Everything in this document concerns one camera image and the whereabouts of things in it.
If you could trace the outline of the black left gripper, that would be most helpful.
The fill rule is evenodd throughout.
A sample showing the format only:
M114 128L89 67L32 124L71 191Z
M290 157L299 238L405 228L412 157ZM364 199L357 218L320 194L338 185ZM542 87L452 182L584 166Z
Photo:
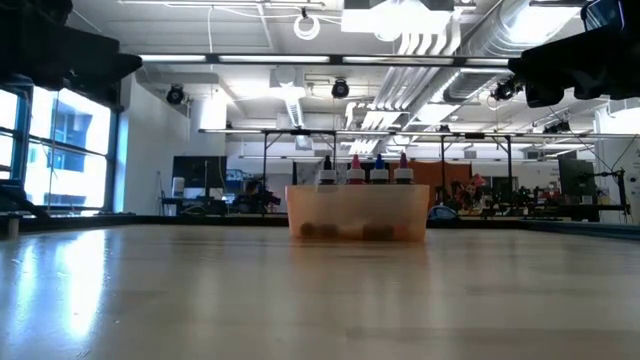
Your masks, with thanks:
M72 0L0 0L0 75L20 72L56 26L55 59L81 83L114 83L142 67L118 40L64 26L72 10Z

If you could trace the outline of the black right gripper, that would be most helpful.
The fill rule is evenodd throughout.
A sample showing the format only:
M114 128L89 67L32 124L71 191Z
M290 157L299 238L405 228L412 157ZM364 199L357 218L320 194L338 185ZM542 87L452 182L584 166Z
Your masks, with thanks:
M572 73L573 78L524 77L529 107L557 105L574 87L583 97L640 97L640 28L608 25L545 43L510 59L508 69L518 75L534 70Z

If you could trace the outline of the large red food coloring bottle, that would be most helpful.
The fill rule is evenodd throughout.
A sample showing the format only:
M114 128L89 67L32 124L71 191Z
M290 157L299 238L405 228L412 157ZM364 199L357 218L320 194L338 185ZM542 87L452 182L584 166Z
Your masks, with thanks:
M352 157L350 168L346 173L346 183L348 185L362 185L365 183L366 173L361 168L359 156L355 154Z

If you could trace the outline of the large purple food coloring bottle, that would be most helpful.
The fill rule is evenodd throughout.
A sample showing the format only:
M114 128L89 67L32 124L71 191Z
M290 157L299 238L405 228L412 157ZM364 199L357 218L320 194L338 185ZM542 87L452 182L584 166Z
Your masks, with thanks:
M409 167L409 161L405 153L400 155L398 166L394 169L394 182L396 184L412 184L414 180L413 169Z

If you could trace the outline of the large window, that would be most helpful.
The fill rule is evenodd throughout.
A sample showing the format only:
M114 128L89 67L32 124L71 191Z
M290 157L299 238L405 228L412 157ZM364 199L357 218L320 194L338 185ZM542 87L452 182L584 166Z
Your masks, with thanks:
M0 181L47 209L106 204L113 111L68 89L0 88Z

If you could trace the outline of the black monitor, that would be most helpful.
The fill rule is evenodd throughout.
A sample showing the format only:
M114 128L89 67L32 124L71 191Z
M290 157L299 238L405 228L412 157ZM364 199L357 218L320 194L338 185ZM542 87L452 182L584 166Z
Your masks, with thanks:
M583 160L560 159L561 190L569 196L595 196L593 164Z
M186 188L224 188L226 156L175 156L172 176L184 179Z

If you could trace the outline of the background red-black robot arms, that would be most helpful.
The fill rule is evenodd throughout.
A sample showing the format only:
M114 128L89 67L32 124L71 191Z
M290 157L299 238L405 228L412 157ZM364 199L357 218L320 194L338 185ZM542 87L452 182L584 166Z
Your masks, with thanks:
M474 174L469 180L452 180L448 187L436 192L438 205L452 209L459 216L526 217L532 215L536 204L530 189L512 190L514 178L484 178Z

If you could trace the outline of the black background desk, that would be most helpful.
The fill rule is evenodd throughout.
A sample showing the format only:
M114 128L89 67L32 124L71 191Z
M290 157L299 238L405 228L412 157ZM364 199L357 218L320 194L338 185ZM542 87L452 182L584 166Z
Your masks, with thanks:
M599 204L559 204L535 206L529 213L534 218L570 218L572 221L599 222L600 213L612 211L630 214L629 206Z

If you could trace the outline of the orange partition panel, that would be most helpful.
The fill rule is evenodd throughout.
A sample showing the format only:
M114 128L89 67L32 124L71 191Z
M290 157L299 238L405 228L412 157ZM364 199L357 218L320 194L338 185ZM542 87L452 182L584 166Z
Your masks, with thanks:
M450 192L452 182L468 183L472 177L470 164L410 161L409 167L413 170L413 182L429 187L429 206L436 203L437 190L442 185Z

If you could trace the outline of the blue rounded object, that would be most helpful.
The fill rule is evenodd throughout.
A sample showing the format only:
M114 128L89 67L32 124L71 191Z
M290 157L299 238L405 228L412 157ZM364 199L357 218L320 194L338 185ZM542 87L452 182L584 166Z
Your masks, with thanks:
M455 210L444 205L433 206L428 212L428 221L454 221L459 216Z

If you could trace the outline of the person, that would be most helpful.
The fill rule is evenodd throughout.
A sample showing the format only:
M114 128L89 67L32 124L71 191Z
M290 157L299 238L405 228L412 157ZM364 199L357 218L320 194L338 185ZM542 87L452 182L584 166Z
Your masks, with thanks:
M244 191L238 194L233 202L234 208L239 213L250 214L266 213L270 207L277 207L280 204L281 199L257 180L248 181Z

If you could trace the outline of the black overhead light bar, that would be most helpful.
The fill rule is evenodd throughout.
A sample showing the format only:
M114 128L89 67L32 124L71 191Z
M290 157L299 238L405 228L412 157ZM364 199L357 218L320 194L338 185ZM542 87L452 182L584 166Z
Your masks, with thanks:
M510 58L446 55L141 54L145 63L208 65L326 65L390 67L506 68Z

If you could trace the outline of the translucent orange plastic bin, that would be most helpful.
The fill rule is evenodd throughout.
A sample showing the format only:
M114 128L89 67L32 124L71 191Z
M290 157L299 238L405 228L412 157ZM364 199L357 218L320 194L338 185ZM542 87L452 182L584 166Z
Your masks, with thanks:
M320 224L335 224L339 236L329 240L362 240L367 224L392 225L394 242L420 242L429 211L427 185L292 185L286 188L289 230L299 239L319 238ZM313 238L301 238L300 226L316 226Z

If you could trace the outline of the black aluminium table frame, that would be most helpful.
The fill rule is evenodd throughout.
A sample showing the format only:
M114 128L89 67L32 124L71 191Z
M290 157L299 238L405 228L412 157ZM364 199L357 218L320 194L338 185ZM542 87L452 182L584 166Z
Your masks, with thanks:
M18 201L28 212L36 214L24 218L17 214L0 213L0 235L7 233L14 223L20 232L71 231L124 225L196 225L231 227L286 227L285 217L167 217L146 215L105 215L91 217L51 217L43 209L25 199ZM427 229L527 230L569 235L613 238L640 242L640 225L563 222L546 220L427 220Z

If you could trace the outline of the black background rig frame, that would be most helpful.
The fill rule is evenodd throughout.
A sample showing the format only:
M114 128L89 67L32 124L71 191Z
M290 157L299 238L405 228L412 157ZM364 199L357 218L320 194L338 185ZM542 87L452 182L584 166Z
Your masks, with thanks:
M507 132L407 132L390 130L322 130L322 129L202 129L202 134L260 135L263 151L283 136L319 138L328 143L335 161L347 161L354 156L365 161L381 157L386 162L406 156L411 161L445 162L446 152L458 147L473 151L483 144L503 151L507 162L513 162L513 152L533 148L547 149L565 144L570 151L582 151L599 142L640 141L640 134L609 133L507 133Z

